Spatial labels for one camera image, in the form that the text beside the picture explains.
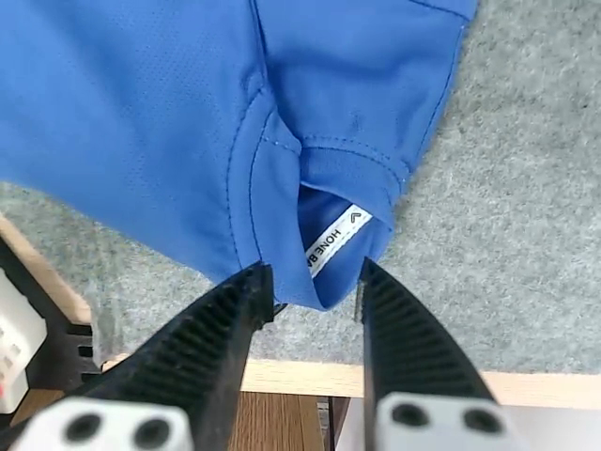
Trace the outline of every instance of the blue fabric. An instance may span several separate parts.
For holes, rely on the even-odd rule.
[[[271,263],[327,309],[381,256],[476,0],[19,0],[0,6],[0,179],[216,282]],[[312,280],[304,250],[375,217]]]

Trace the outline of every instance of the clothing label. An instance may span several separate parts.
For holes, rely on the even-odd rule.
[[[330,225],[325,232],[319,235],[305,255],[311,277],[315,278],[323,267],[336,253],[347,244],[348,240],[372,219],[372,215],[364,209],[351,205]]]

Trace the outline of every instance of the wooden edge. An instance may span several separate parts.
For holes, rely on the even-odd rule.
[[[108,362],[108,369],[125,359]],[[484,371],[500,404],[526,407],[601,409],[601,376]],[[328,397],[363,397],[361,365],[249,359],[242,391]]]
[[[34,249],[17,227],[2,214],[0,214],[0,236],[71,322],[90,323],[90,308],[84,298],[58,275],[46,258]]]
[[[65,315],[73,322],[89,324],[91,315],[85,300],[1,214],[0,235]],[[104,369],[123,358],[125,356],[119,356],[108,362]],[[601,409],[601,375],[484,372],[483,376],[502,404]],[[242,390],[362,397],[363,368],[359,365],[249,359]]]

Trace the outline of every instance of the gray felt mat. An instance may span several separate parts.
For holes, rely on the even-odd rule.
[[[384,267],[485,369],[601,370],[601,2],[486,0]],[[100,358],[131,352],[209,287],[46,197],[0,210],[90,302]],[[288,308],[254,357],[358,364],[346,301]]]

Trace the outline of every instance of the stitching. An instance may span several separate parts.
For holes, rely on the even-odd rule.
[[[253,161],[251,162],[251,172],[250,172],[250,177],[248,179],[248,206],[249,206],[249,212],[251,213],[251,230],[253,231],[253,240],[254,240],[254,245],[256,246],[256,252],[259,254],[259,258],[261,260],[263,260],[263,256],[261,255],[261,248],[259,247],[259,241],[256,238],[256,232],[255,232],[255,227],[254,227],[254,216],[253,216],[253,172],[254,172],[254,162],[256,161],[256,156],[258,155],[258,150],[259,150],[259,146],[261,144],[261,141],[267,141],[268,143],[270,143],[271,141],[268,140],[267,138],[263,137],[263,133],[265,133],[265,129],[267,128],[267,124],[270,121],[270,117],[273,114],[273,110],[270,111],[270,113],[267,115],[267,118],[265,119],[265,122],[263,123],[263,129],[261,129],[261,139],[259,139],[256,142],[256,147],[254,148],[254,155],[253,155]]]
[[[263,86],[261,86],[259,89],[257,89],[257,91],[253,94],[253,97],[249,101],[248,106],[244,110],[244,113],[242,114],[242,117],[240,118],[240,121],[236,128],[236,131],[234,132],[234,139],[232,140],[232,145],[229,148],[229,155],[227,156],[227,170],[225,173],[225,203],[227,204],[227,221],[229,223],[229,233],[230,233],[230,236],[232,237],[232,242],[234,243],[234,252],[236,253],[236,259],[238,260],[238,265],[240,267],[242,267],[242,262],[240,260],[238,247],[236,246],[236,239],[234,238],[234,227],[232,226],[232,208],[230,206],[230,197],[229,197],[229,184],[230,184],[229,175],[230,175],[230,171],[232,168],[232,155],[234,153],[234,145],[236,144],[236,141],[238,140],[238,133],[240,131],[240,128],[242,127],[242,123],[244,123],[244,119],[246,119],[246,115],[248,114],[248,111],[251,109],[251,106],[253,106],[254,101],[259,97],[259,94],[261,94],[262,92],[263,92]]]
[[[432,128],[434,118],[436,117],[437,113],[439,112],[440,105],[442,104],[442,101],[444,100],[444,98],[449,90],[449,84],[451,83],[451,78],[453,77],[453,73],[457,66],[457,54],[459,53],[459,47],[460,47],[459,42],[461,41],[461,37],[463,36],[463,29],[464,29],[463,26],[461,26],[459,28],[459,33],[457,33],[457,38],[455,40],[455,51],[453,52],[453,63],[451,64],[451,67],[449,68],[449,72],[447,73],[447,79],[444,83],[442,92],[440,93],[439,101],[437,102],[436,107],[434,108],[434,111],[432,112],[432,116],[430,117],[430,120],[428,122],[428,125],[425,128],[424,136],[422,136],[422,141],[420,142],[420,147],[419,147],[420,155],[423,154],[425,139],[428,136],[430,129]]]
[[[323,147],[320,147],[320,146],[307,146],[305,148],[320,148],[320,149],[323,149],[323,150],[335,150],[337,152],[346,152],[346,153],[351,153],[353,155],[357,155],[359,157],[363,157],[364,159],[369,160],[369,161],[371,161],[373,163],[376,163],[376,164],[380,165],[381,167],[383,167],[384,169],[386,169],[388,172],[390,172],[393,175],[393,177],[396,180],[396,182],[398,183],[399,188],[402,188],[403,187],[403,183],[405,182],[404,179],[400,179],[396,175],[396,173],[390,167],[388,167],[386,164],[384,164],[383,162],[379,162],[375,158],[368,157],[367,155],[363,155],[362,153],[356,152],[355,150],[350,150],[350,149],[347,149],[347,148],[323,148]]]
[[[432,8],[435,9],[437,11],[442,11],[442,12],[448,12],[450,14],[453,14],[454,16],[460,17],[461,19],[468,21],[469,18],[467,18],[466,16],[464,16],[463,14],[458,13],[457,11],[453,11],[452,9],[447,9],[447,8],[442,8],[442,7],[437,7],[435,5],[430,5],[429,3],[426,3],[423,0],[409,0],[409,2],[411,3],[415,3],[416,5],[421,5],[422,7],[426,7],[426,8]]]
[[[339,141],[341,143],[350,143],[350,144],[355,144],[357,146],[361,146],[364,148],[369,148],[370,150],[374,151],[377,155],[379,155],[380,157],[382,157],[384,160],[391,160],[391,157],[389,157],[388,155],[380,152],[377,148],[370,146],[369,144],[365,144],[362,143],[360,141],[355,141],[353,139],[346,139],[346,138],[338,138],[335,136],[322,136],[319,134],[308,134],[306,136],[303,136],[301,139],[326,139],[329,141]]]
[[[266,143],[270,143],[270,144],[273,144],[274,146],[279,146],[279,147],[281,147],[281,148],[285,148],[286,150],[290,150],[291,152],[294,152],[294,154],[295,154],[296,156],[299,156],[299,152],[298,152],[297,150],[295,150],[294,148],[292,148],[292,147],[290,147],[290,146],[287,146],[287,145],[286,145],[286,144],[284,144],[284,143],[281,143],[280,141],[272,141],[272,140],[270,140],[269,138],[266,138],[265,136],[261,136],[261,139],[262,139],[263,141],[265,141]]]

